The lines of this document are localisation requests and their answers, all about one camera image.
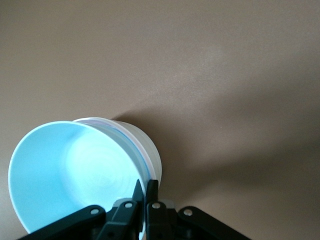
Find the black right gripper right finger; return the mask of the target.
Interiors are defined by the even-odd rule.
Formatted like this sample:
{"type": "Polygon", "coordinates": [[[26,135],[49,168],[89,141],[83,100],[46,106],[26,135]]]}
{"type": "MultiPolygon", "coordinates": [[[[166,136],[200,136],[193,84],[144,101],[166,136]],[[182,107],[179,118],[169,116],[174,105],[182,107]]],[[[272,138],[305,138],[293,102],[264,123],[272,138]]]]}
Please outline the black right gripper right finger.
{"type": "Polygon", "coordinates": [[[146,240],[251,240],[194,206],[179,211],[158,198],[159,182],[146,189],[146,240]]]}

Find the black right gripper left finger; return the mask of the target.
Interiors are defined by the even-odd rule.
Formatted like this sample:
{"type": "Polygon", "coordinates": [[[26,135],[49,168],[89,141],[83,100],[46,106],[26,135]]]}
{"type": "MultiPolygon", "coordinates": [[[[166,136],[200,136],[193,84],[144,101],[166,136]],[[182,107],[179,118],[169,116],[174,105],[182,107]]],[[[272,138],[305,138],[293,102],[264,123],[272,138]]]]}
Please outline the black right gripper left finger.
{"type": "Polygon", "coordinates": [[[131,198],[117,200],[110,211],[82,208],[23,237],[23,240],[139,240],[144,194],[139,180],[131,198]]]}

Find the brown table cover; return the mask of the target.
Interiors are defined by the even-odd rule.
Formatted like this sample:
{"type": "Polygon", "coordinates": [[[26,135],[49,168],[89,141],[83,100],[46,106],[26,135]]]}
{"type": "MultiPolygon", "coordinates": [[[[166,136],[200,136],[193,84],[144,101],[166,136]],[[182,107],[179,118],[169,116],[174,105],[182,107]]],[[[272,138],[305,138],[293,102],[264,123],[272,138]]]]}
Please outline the brown table cover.
{"type": "Polygon", "coordinates": [[[83,117],[148,134],[177,208],[320,240],[320,0],[0,0],[0,240],[17,143],[83,117]]]}

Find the blue plastic bowl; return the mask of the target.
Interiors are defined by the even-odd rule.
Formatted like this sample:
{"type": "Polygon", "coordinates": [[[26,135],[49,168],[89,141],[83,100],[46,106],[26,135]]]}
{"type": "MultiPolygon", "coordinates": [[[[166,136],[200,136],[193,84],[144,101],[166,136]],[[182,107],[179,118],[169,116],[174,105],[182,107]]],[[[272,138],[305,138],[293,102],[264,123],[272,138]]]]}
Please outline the blue plastic bowl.
{"type": "Polygon", "coordinates": [[[28,233],[80,209],[114,203],[160,180],[153,141],[122,121],[87,117],[43,124],[15,148],[8,170],[13,208],[28,233]]]}

